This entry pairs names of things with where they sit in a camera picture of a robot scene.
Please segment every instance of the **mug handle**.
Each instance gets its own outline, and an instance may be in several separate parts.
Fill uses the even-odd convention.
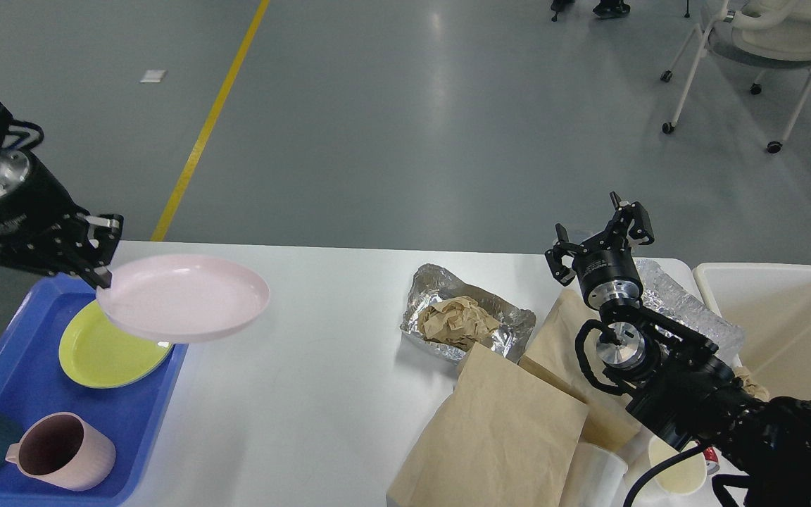
[[[13,463],[17,465],[17,456],[20,453],[20,442],[16,444],[12,444],[8,446],[8,451],[6,452],[6,461],[9,463]]]

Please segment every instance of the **chair leg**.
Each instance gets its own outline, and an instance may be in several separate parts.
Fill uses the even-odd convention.
[[[678,60],[680,60],[681,55],[684,54],[684,49],[688,47],[690,39],[692,39],[696,33],[699,33],[699,26],[694,26],[693,29],[688,32],[688,36],[686,36],[686,39],[684,39],[684,44],[682,44],[681,49],[678,50],[678,53],[675,54],[672,64],[669,65],[669,70],[662,72],[662,77],[660,77],[661,80],[665,81],[666,83],[672,80],[672,71],[675,70],[675,66],[678,65]]]
[[[553,4],[550,5],[550,10],[553,11],[553,22],[559,20],[559,13],[565,10],[565,4],[572,2],[574,0],[553,0]]]
[[[681,110],[684,108],[686,96],[688,96],[690,91],[690,85],[693,84],[693,77],[696,74],[696,68],[699,67],[699,61],[701,61],[703,58],[705,58],[705,55],[707,55],[705,45],[708,42],[709,33],[712,32],[713,23],[714,22],[711,22],[707,27],[705,27],[705,31],[702,32],[702,35],[699,38],[699,43],[696,45],[696,55],[693,58],[693,65],[690,67],[690,73],[688,74],[688,78],[686,78],[686,82],[684,83],[684,89],[681,91],[681,99],[678,100],[678,107],[675,109],[675,115],[672,116],[672,121],[662,125],[662,131],[665,132],[665,134],[671,134],[672,131],[675,130],[675,126],[678,125],[678,119],[681,118]]]
[[[750,93],[753,95],[759,95],[762,93],[762,77],[765,76],[765,73],[768,72],[768,68],[763,68],[759,74],[757,74],[753,83],[750,84]]]
[[[794,109],[794,113],[791,115],[791,119],[788,121],[788,126],[786,126],[784,129],[784,134],[781,135],[781,144],[785,144],[785,142],[788,141],[788,138],[791,137],[791,131],[794,129],[794,124],[797,122],[799,113],[803,109],[805,97],[809,95],[809,90],[811,90],[811,67],[809,68],[809,77],[807,77],[805,80],[803,90],[800,93],[799,100],[797,100],[797,107]]]

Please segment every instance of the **blue tray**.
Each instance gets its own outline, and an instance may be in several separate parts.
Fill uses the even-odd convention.
[[[187,346],[174,346],[154,372],[117,389],[74,383],[58,363],[58,343],[68,322],[96,295],[81,280],[59,275],[31,288],[0,339],[0,411],[25,430],[45,415],[70,411],[115,442],[110,475],[93,489],[76,493],[0,468],[0,506],[115,506],[139,484]]]

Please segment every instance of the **aluminum foil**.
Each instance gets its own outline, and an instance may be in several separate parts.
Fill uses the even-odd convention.
[[[524,354],[527,341],[537,324],[537,316],[529,309],[521,309],[509,304],[505,299],[474,285],[467,285],[447,269],[434,264],[425,264],[418,268],[408,293],[408,305],[403,314],[403,323],[399,325],[403,334],[412,343],[434,356],[442,357],[452,363],[459,363],[465,352],[454,346],[425,342],[418,331],[418,315],[430,305],[455,298],[469,296],[477,301],[480,308],[500,322],[499,328],[493,331],[491,338],[493,352],[517,363]]]
[[[743,328],[712,313],[702,301],[663,272],[655,261],[637,259],[634,263],[643,282],[643,305],[712,340],[718,345],[715,356],[731,365],[743,348]]]

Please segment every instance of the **pink plate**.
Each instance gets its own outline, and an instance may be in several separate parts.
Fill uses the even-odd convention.
[[[268,305],[268,284],[252,270],[212,256],[139,259],[112,270],[96,300],[120,330],[152,341],[205,342],[242,330]]]

